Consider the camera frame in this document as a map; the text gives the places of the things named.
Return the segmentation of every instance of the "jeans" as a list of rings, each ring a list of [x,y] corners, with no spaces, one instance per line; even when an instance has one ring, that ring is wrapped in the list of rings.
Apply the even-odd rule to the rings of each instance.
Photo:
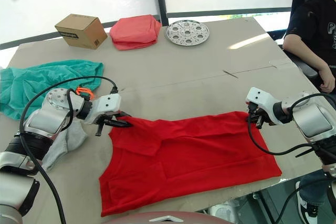
[[[306,185],[314,180],[326,178],[323,170],[304,175],[301,177],[300,186]],[[321,206],[327,198],[327,187],[330,181],[314,183],[300,190],[300,196],[307,203],[314,206]]]

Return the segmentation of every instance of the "gray cloth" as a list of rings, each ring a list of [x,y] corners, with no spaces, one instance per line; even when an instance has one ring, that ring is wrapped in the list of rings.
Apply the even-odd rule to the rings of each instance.
[[[77,149],[86,139],[80,121],[73,121],[70,127],[59,133],[56,140],[42,160],[44,170],[51,170],[65,154]]]

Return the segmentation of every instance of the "red t-shirt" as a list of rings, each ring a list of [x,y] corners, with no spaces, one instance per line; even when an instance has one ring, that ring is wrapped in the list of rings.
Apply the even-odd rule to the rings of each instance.
[[[248,136],[247,113],[178,121],[121,119],[130,128],[110,132],[112,159],[99,178],[101,216],[163,199],[280,176],[273,156]],[[266,144],[253,127],[255,140]]]

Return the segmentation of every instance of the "table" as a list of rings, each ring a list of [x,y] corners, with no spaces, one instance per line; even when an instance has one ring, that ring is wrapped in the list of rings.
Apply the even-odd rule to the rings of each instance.
[[[112,78],[119,87],[121,109],[150,120],[247,111],[245,97],[250,87],[261,88],[279,99],[302,90],[317,92],[270,37],[229,49],[240,41],[265,34],[253,18],[206,25],[210,30],[208,41],[194,47],[170,43],[164,38],[163,28],[157,44],[130,51],[117,51],[109,37],[97,50],[69,47],[63,39],[23,44],[9,67],[26,68],[66,59],[101,61],[104,76]],[[109,85],[103,81],[96,93],[107,94]],[[332,108],[324,98],[321,102],[327,109]],[[17,121],[0,116],[0,150],[4,150],[17,128]],[[110,127],[104,127],[101,137],[95,137],[96,126],[84,125],[83,128],[89,135],[83,146],[63,157],[49,175],[60,194],[68,223],[102,223],[118,216],[100,218],[98,177],[108,166],[112,154]],[[261,132],[269,149],[275,152],[306,142],[294,123],[265,125]],[[298,153],[300,150],[276,157],[283,172],[281,177],[167,199],[130,212],[196,211],[321,168],[314,153],[295,158]],[[40,191],[24,221],[59,223],[49,188],[40,174],[36,178],[41,182]]]

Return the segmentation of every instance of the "round metal plate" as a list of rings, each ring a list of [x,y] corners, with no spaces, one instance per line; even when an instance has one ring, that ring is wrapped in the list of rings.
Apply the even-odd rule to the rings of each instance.
[[[180,20],[166,28],[166,37],[172,43],[181,46],[194,46],[208,39],[209,29],[194,20]]]

